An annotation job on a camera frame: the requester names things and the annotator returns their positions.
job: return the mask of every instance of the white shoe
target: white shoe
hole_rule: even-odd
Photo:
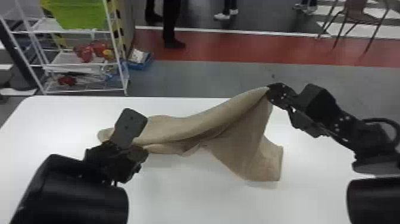
[[[238,15],[239,14],[239,9],[235,9],[235,10],[229,10],[229,14],[231,15]]]
[[[223,13],[218,13],[218,14],[214,15],[214,18],[216,20],[230,20],[230,15],[225,15]]]
[[[306,10],[303,10],[303,13],[306,13],[307,15],[312,15],[314,12],[318,9],[316,6],[309,6],[307,7]]]
[[[307,9],[307,5],[301,4],[301,3],[296,3],[293,6],[294,10],[306,10]]]

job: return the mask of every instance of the black robotic arm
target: black robotic arm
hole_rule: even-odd
[[[326,89],[312,84],[300,94],[282,83],[268,87],[269,101],[289,113],[293,127],[315,138],[330,136],[352,150],[356,172],[400,173],[400,156],[396,151],[400,125],[396,122],[359,120],[341,110]],[[111,139],[86,150],[83,161],[50,155],[33,177],[11,224],[125,224],[128,199],[117,183],[131,180],[148,157],[141,147],[131,146],[146,123],[145,116],[125,109]],[[393,139],[382,123],[394,128]],[[399,224],[400,178],[352,181],[347,202],[353,224]]]

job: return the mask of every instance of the person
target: person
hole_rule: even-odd
[[[300,3],[295,4],[293,9],[302,10],[304,13],[311,15],[318,9],[317,0],[302,0]]]
[[[181,0],[164,0],[162,7],[163,16],[158,15],[154,12],[154,1],[147,0],[145,19],[148,23],[160,23],[164,22],[164,28],[162,31],[162,38],[164,39],[164,46],[166,48],[185,48],[186,44],[178,41],[175,38],[175,25],[179,17],[180,12],[180,1]]]
[[[225,0],[224,10],[214,16],[216,20],[229,20],[231,15],[238,15],[238,0]]]

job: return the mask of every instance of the black cylinder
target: black cylinder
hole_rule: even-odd
[[[347,208],[352,224],[399,224],[400,178],[350,182],[347,189]]]
[[[79,160],[51,155],[33,177],[11,224],[126,224],[128,197]]]

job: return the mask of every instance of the white table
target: white table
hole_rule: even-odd
[[[226,99],[31,97],[0,129],[0,223],[8,223],[36,168],[50,154],[83,157],[99,144],[98,130],[114,126],[123,108],[146,116],[188,116]],[[349,223],[345,192],[350,150],[330,138],[313,139],[291,127],[275,108],[266,131],[284,146],[279,182],[244,181],[200,150],[183,158],[150,155],[124,186],[130,224],[143,223]]]

